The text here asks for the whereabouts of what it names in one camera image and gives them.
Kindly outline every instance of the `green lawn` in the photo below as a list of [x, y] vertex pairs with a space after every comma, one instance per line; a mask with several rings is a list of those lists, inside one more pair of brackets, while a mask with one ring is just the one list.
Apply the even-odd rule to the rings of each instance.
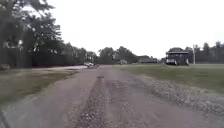
[[172, 80], [224, 94], [224, 64], [128, 65], [121, 68], [132, 73], [146, 74], [157, 79]]
[[0, 72], [0, 105], [41, 91], [51, 83], [74, 74], [69, 72], [41, 72], [9, 70]]

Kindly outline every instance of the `dark house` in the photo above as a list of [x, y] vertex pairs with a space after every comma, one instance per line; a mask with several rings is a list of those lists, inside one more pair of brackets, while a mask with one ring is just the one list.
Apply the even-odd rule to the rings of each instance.
[[149, 57], [147, 55], [144, 56], [138, 56], [138, 63], [144, 64], [144, 63], [157, 63], [158, 60], [153, 57]]
[[166, 64], [189, 65], [188, 52], [181, 48], [172, 48], [166, 52]]

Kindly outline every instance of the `overcast sky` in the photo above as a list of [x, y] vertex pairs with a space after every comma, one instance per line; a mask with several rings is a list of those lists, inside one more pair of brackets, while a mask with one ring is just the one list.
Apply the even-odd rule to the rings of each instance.
[[62, 38], [97, 52], [124, 46], [163, 57], [171, 47], [224, 41], [223, 0], [48, 0]]

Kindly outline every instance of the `gravel road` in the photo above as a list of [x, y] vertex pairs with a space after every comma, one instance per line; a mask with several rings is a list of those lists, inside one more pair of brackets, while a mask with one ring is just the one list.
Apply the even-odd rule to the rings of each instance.
[[7, 105], [3, 114], [11, 128], [223, 128], [223, 103], [207, 91], [102, 66]]

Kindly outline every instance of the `white car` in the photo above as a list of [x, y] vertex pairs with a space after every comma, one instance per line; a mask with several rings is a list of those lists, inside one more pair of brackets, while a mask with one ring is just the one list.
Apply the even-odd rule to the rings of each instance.
[[94, 64], [93, 64], [93, 63], [90, 63], [90, 62], [85, 62], [84, 65], [87, 66], [87, 67], [92, 67], [92, 66], [94, 66]]

